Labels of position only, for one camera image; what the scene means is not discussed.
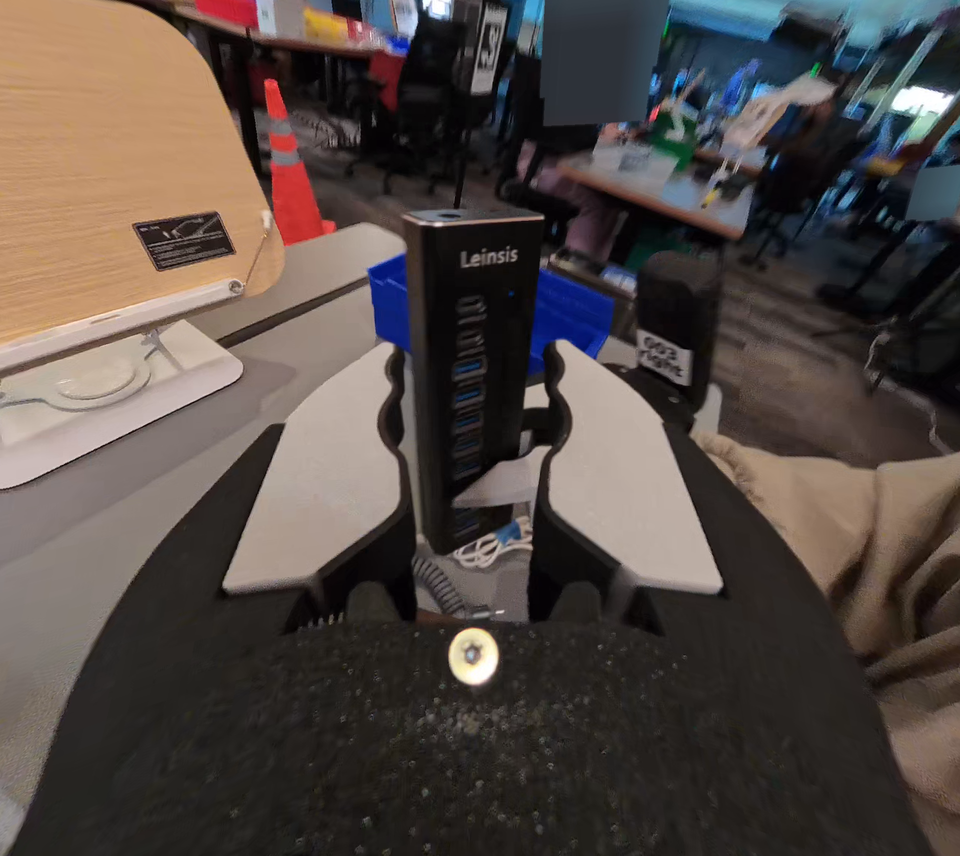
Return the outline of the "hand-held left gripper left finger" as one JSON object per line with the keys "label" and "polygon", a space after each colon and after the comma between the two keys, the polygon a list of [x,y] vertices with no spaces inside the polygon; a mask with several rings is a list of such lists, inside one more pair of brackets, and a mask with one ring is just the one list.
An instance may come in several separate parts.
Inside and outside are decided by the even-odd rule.
{"label": "hand-held left gripper left finger", "polygon": [[362,583],[417,610],[416,520],[403,439],[404,352],[380,344],[286,418],[222,580],[229,596],[301,589],[342,612]]}

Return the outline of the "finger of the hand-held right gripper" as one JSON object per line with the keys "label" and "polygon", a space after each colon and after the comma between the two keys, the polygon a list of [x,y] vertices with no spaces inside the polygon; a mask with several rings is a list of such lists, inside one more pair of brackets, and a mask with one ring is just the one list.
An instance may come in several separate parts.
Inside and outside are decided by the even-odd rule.
{"label": "finger of the hand-held right gripper", "polygon": [[469,484],[452,500],[456,510],[532,504],[536,502],[543,466],[542,455],[525,455],[500,462]]}

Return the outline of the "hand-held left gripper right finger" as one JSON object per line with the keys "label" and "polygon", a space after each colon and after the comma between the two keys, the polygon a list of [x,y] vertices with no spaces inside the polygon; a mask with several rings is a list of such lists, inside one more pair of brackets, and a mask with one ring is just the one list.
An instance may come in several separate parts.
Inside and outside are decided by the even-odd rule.
{"label": "hand-held left gripper right finger", "polygon": [[567,586],[589,584],[627,620],[650,590],[718,597],[724,582],[663,417],[621,376],[567,340],[546,347],[548,449],[536,487],[527,586],[546,620]]}

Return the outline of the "blue plastic bin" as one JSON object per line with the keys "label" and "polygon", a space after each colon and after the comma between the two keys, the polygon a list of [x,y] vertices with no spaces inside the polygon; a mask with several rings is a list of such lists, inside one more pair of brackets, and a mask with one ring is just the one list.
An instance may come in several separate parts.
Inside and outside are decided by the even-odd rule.
{"label": "blue plastic bin", "polygon": [[[381,261],[366,271],[374,328],[382,341],[411,349],[405,255]],[[547,345],[566,340],[595,359],[613,324],[615,303],[580,283],[543,268],[539,271],[528,376],[544,372]]]}

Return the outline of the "black usb hub tower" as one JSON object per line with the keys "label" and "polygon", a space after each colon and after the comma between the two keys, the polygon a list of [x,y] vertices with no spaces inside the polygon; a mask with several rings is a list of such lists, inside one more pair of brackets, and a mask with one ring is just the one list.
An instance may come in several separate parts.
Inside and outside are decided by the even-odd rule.
{"label": "black usb hub tower", "polygon": [[422,210],[402,227],[419,527],[447,555],[509,515],[454,501],[520,453],[545,218]]}

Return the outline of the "wooden work table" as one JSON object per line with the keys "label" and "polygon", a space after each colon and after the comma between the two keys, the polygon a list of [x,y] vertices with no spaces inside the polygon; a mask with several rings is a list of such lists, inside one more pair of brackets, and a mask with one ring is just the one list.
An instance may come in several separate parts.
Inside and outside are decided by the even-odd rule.
{"label": "wooden work table", "polygon": [[717,195],[704,204],[707,185],[688,174],[671,175],[662,185],[636,174],[604,169],[591,154],[562,157],[557,171],[564,177],[619,202],[691,227],[723,243],[739,241],[754,204],[755,186],[748,183],[734,200]]}

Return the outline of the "clear plastic bin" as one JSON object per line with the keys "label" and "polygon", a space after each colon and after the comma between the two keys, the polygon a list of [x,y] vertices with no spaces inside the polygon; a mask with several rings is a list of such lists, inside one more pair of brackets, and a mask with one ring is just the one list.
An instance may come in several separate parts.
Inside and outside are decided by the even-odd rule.
{"label": "clear plastic bin", "polygon": [[660,192],[674,174],[677,163],[675,154],[635,141],[599,142],[590,156],[594,170],[648,192]]}

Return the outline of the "black and white sign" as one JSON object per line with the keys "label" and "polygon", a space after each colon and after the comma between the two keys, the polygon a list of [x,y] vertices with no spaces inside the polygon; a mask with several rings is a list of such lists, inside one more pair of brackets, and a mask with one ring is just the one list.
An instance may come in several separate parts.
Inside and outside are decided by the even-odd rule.
{"label": "black and white sign", "polygon": [[468,93],[472,97],[487,96],[494,90],[508,16],[506,7],[482,1],[469,79]]}

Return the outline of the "orange traffic cone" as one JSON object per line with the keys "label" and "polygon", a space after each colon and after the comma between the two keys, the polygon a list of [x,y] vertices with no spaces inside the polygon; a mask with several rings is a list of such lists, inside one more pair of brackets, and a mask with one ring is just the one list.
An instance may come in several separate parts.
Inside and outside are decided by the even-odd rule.
{"label": "orange traffic cone", "polygon": [[270,177],[274,221],[285,246],[311,241],[337,230],[318,208],[294,130],[274,79],[263,83],[270,120]]}

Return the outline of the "black office chair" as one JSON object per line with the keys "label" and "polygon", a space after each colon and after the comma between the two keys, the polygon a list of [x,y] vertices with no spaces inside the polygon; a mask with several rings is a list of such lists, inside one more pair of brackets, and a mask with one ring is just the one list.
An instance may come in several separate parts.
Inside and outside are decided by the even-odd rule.
{"label": "black office chair", "polygon": [[379,52],[361,78],[354,109],[359,142],[344,167],[381,172],[380,194],[390,197],[398,178],[424,178],[426,193],[444,182],[462,194],[470,142],[491,114],[494,91],[471,94],[460,82],[467,67],[467,27],[422,14],[403,58]]}

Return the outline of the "wooden book stand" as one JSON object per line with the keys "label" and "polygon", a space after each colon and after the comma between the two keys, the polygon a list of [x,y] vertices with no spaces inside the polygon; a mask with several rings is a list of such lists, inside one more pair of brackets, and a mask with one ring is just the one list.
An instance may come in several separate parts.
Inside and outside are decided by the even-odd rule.
{"label": "wooden book stand", "polygon": [[284,245],[193,45],[108,0],[1,0],[1,486],[239,380],[187,322]]}

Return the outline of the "yellow box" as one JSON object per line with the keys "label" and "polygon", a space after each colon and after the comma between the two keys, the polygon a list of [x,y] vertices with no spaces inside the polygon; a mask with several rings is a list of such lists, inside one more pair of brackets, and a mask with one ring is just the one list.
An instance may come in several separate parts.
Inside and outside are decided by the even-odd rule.
{"label": "yellow box", "polygon": [[342,46],[352,41],[351,21],[331,11],[305,7],[304,36],[325,45]]}

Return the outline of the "white box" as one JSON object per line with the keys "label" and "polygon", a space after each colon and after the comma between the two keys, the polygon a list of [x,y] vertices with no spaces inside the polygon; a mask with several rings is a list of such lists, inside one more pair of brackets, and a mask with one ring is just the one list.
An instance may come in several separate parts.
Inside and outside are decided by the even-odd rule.
{"label": "white box", "polygon": [[306,37],[307,0],[255,0],[258,33],[281,39]]}

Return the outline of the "red plastic bin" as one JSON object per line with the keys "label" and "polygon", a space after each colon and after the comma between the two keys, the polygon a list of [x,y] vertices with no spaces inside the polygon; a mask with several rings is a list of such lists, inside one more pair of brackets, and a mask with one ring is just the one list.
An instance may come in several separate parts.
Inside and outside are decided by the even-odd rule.
{"label": "red plastic bin", "polygon": [[256,0],[194,0],[199,13],[246,30],[259,29]]}

